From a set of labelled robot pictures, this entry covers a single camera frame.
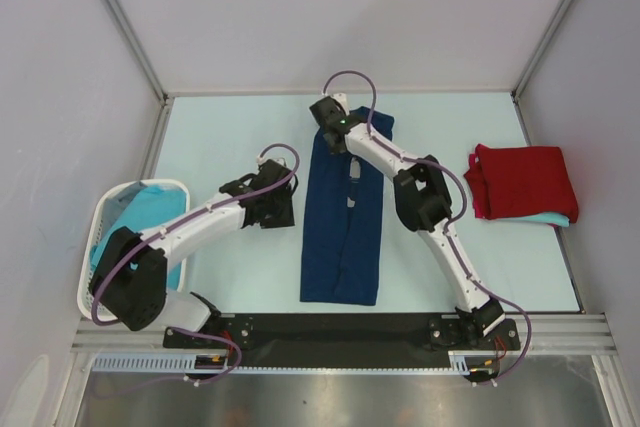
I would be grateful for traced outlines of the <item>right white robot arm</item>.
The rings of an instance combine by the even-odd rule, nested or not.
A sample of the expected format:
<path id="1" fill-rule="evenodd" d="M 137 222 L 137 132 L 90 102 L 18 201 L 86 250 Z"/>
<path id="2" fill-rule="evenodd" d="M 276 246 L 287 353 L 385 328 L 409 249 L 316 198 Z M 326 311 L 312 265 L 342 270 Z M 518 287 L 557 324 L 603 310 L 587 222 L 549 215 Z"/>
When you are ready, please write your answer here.
<path id="1" fill-rule="evenodd" d="M 329 151 L 353 154 L 390 179 L 397 217 L 430 248 L 454 292 L 463 340 L 473 348 L 486 347 L 505 313 L 459 240 L 445 181 L 451 172 L 432 156 L 418 158 L 400 149 L 366 118 L 349 112 L 343 98 L 324 96 L 310 107 Z"/>

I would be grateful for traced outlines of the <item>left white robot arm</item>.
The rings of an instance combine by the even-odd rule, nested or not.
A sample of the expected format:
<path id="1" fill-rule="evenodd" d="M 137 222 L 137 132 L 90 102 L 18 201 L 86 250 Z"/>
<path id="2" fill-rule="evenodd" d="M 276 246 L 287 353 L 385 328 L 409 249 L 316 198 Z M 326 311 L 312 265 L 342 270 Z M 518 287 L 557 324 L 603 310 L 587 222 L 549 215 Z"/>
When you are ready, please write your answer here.
<path id="1" fill-rule="evenodd" d="M 146 229 L 123 225 L 106 239 L 91 277 L 91 317 L 131 331 L 162 326 L 185 331 L 197 345 L 221 334 L 218 311 L 202 295 L 171 290 L 170 270 L 205 244 L 243 228 L 293 224 L 296 171 L 267 159 L 258 171 L 230 181 L 200 206 Z"/>

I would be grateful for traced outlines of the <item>navy blue t shirt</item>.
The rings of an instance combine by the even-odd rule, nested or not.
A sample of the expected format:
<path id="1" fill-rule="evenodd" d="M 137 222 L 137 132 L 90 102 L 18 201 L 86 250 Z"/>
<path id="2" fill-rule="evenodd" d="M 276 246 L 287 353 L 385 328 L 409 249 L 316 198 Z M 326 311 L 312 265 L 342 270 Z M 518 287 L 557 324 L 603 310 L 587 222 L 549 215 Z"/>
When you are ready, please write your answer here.
<path id="1" fill-rule="evenodd" d="M 313 139 L 304 209 L 300 300 L 373 306 L 379 288 L 384 175 Z"/>

